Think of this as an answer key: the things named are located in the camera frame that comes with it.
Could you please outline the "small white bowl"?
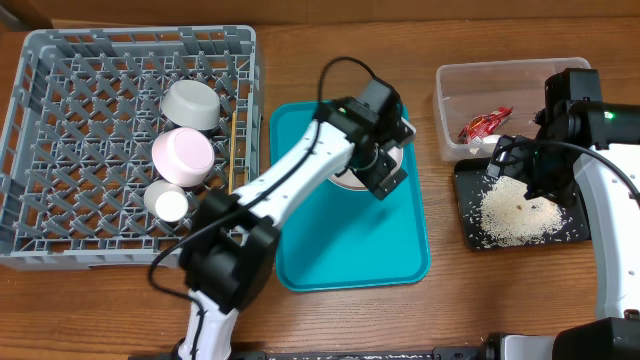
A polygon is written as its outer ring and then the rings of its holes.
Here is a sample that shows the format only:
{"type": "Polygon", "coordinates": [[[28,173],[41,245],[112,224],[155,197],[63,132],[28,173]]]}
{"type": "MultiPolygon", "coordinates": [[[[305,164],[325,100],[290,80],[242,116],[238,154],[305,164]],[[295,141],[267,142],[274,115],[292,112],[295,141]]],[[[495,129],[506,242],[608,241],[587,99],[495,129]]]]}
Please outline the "small white bowl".
{"type": "Polygon", "coordinates": [[[209,139],[187,127],[159,135],[153,142],[151,154],[161,177],[186,188],[203,183],[215,160],[209,139]]]}

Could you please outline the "white cup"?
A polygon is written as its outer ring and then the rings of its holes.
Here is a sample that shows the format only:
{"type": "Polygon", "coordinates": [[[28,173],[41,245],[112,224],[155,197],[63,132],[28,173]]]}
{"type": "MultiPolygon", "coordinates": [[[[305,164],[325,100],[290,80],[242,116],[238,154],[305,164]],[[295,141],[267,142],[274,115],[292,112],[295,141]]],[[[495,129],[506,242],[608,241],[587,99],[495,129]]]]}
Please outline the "white cup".
{"type": "Polygon", "coordinates": [[[189,208],[184,190],[165,180],[158,180],[148,185],[143,201],[148,212],[165,222],[181,220],[189,208]]]}

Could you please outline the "red snack wrapper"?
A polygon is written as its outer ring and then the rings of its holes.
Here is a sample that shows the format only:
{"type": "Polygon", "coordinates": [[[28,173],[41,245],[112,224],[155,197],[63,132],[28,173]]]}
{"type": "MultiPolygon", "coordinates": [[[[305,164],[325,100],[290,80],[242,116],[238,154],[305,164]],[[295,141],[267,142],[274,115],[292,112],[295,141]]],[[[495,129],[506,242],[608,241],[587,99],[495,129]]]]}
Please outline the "red snack wrapper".
{"type": "Polygon", "coordinates": [[[459,142],[462,144],[482,144],[509,119],[512,112],[512,107],[499,107],[489,114],[476,116],[460,131],[459,142]]]}

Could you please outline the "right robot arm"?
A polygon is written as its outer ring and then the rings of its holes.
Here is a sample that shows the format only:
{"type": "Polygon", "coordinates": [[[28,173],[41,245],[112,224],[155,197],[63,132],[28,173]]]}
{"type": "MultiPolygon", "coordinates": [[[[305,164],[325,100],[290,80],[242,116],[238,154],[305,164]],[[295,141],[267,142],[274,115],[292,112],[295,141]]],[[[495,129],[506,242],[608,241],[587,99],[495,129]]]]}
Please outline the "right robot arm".
{"type": "Polygon", "coordinates": [[[597,269],[596,319],[555,336],[494,333],[481,359],[636,359],[639,356],[639,108],[602,99],[594,69],[545,82],[533,139],[503,136],[488,175],[526,184],[525,199],[582,199],[597,269]]]}

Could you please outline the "large white plate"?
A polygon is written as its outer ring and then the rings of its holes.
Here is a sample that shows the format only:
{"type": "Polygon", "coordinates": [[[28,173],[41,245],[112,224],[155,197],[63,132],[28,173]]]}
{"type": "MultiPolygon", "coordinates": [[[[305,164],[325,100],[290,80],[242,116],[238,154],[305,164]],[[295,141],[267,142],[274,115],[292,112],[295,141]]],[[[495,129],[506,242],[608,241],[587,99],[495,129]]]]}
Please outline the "large white plate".
{"type": "MultiPolygon", "coordinates": [[[[389,150],[389,155],[396,162],[395,167],[391,171],[391,174],[394,175],[401,168],[403,158],[404,158],[404,149],[398,147],[392,147],[389,150]]],[[[367,191],[366,186],[354,175],[354,173],[347,169],[342,175],[338,176],[333,174],[329,177],[329,180],[336,186],[339,186],[343,189],[350,191],[367,191]]]]}

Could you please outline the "grey metal bowl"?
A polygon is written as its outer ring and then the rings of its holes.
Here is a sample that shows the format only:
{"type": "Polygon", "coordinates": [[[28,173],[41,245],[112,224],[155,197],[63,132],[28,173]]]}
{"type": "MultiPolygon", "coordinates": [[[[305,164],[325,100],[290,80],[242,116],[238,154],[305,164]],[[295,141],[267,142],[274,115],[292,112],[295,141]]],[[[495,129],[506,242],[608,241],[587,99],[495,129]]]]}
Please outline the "grey metal bowl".
{"type": "Polygon", "coordinates": [[[173,83],[160,102],[161,112],[174,124],[199,131],[216,128],[220,119],[220,97],[208,85],[195,80],[173,83]]]}

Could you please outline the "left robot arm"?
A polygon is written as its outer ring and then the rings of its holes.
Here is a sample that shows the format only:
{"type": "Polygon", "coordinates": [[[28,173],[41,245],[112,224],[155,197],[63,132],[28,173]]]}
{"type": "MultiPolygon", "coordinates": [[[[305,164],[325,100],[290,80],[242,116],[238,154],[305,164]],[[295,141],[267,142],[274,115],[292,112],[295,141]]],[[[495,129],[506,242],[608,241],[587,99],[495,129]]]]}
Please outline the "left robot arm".
{"type": "Polygon", "coordinates": [[[390,155],[412,142],[397,91],[373,78],[358,97],[322,102],[303,137],[267,172],[201,201],[179,265],[192,303],[179,359],[226,359],[237,316],[264,287],[282,225],[317,187],[352,173],[377,199],[406,177],[390,155]]]}

